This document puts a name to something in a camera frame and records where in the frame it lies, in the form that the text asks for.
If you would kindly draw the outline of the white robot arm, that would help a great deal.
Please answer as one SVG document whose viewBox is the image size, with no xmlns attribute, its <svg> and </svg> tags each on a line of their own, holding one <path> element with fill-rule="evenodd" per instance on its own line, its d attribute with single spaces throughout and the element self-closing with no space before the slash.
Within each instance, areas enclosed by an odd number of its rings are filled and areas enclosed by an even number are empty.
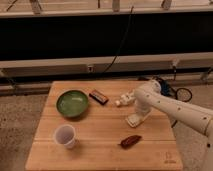
<svg viewBox="0 0 213 171">
<path fill-rule="evenodd" d="M 136 111 L 145 119 L 154 107 L 208 138 L 201 171 L 213 171 L 213 110 L 163 96 L 158 81 L 150 80 L 134 90 Z"/>
</svg>

